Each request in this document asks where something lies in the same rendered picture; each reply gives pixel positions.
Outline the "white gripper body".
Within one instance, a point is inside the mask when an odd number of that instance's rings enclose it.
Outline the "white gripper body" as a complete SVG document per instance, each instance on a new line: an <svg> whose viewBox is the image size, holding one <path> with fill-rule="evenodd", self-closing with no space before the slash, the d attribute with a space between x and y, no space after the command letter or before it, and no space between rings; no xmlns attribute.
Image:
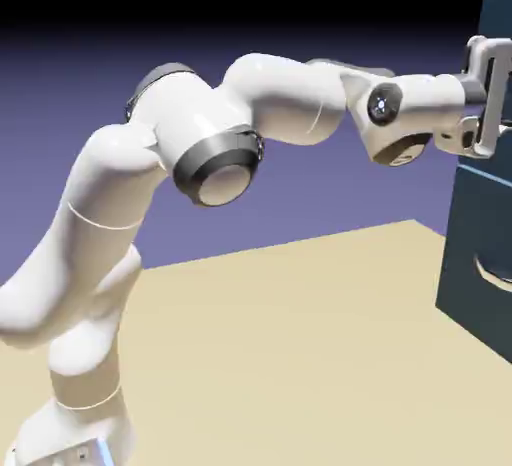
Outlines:
<svg viewBox="0 0 512 466"><path fill-rule="evenodd" d="M472 133L473 138L464 148L464 155L487 159L495 153L506 127L503 109L512 74L512 39L473 36L467 42L467 51L466 109L472 112L464 118L464 136Z"/></svg>

